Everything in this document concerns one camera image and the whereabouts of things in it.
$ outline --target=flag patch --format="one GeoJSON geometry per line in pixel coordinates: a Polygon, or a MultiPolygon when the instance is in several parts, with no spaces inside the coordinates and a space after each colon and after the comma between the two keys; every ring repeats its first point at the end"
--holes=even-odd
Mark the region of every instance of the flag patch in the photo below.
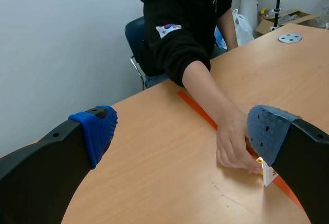
{"type": "Polygon", "coordinates": [[[157,26],[155,27],[156,30],[159,32],[161,39],[164,38],[168,33],[181,29],[181,25],[174,25],[174,24],[167,24],[164,26],[157,26]]]}

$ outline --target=sink pedestal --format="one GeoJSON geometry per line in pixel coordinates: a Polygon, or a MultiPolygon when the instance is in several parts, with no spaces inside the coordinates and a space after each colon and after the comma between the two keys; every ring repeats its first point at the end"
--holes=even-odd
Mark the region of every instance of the sink pedestal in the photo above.
{"type": "Polygon", "coordinates": [[[257,0],[240,0],[240,14],[246,17],[252,30],[255,30],[258,24],[257,0]]]}

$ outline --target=yellow object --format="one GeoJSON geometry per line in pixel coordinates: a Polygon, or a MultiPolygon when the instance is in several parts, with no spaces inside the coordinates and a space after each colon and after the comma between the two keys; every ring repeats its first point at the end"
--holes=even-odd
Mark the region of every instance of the yellow object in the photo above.
{"type": "Polygon", "coordinates": [[[259,164],[261,164],[262,167],[263,167],[263,158],[262,158],[262,157],[259,157],[259,158],[257,159],[257,162],[258,162],[259,164]]]}
{"type": "Polygon", "coordinates": [[[264,7],[264,8],[261,10],[261,14],[265,14],[265,10],[266,10],[266,8],[264,7]]]}

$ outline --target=blue gripper pad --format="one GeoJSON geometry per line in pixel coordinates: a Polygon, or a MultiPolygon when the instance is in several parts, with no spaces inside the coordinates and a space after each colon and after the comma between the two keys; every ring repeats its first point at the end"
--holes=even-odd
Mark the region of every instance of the blue gripper pad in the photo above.
{"type": "Polygon", "coordinates": [[[248,114],[251,146],[269,166],[275,162],[290,125],[299,116],[281,109],[257,105],[248,114]]]}
{"type": "Polygon", "coordinates": [[[84,139],[92,169],[95,169],[102,159],[106,146],[113,139],[115,127],[118,123],[117,112],[113,108],[110,106],[97,106],[96,108],[106,108],[106,116],[98,118],[93,114],[80,112],[68,117],[69,120],[78,121],[83,126],[84,139]]]}

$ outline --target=metal chair leg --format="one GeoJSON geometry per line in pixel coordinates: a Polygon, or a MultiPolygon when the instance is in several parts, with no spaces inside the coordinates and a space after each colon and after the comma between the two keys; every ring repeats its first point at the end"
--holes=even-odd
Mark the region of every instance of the metal chair leg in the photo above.
{"type": "Polygon", "coordinates": [[[141,79],[141,81],[142,81],[142,85],[143,85],[143,86],[142,86],[142,89],[145,90],[144,79],[143,79],[143,77],[142,77],[142,74],[141,74],[140,71],[138,70],[137,66],[135,65],[135,63],[134,63],[134,61],[133,61],[133,58],[134,58],[134,56],[132,56],[132,57],[130,58],[130,62],[133,64],[133,66],[135,67],[136,71],[138,72],[138,74],[139,74],[139,76],[140,76],[140,79],[141,79]]]}

